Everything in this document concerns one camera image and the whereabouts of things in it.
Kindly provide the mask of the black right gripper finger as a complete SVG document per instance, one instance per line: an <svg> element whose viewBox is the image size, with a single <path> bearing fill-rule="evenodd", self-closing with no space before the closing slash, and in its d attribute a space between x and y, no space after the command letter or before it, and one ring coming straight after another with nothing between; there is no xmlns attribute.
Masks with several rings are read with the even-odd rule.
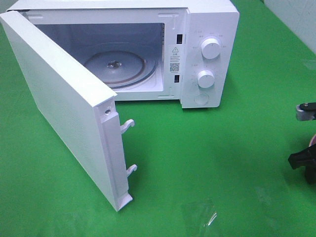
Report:
<svg viewBox="0 0 316 237"><path fill-rule="evenodd" d="M309 184L316 183L316 146L312 145L288 158L292 169L305 167L305 179Z"/></svg>

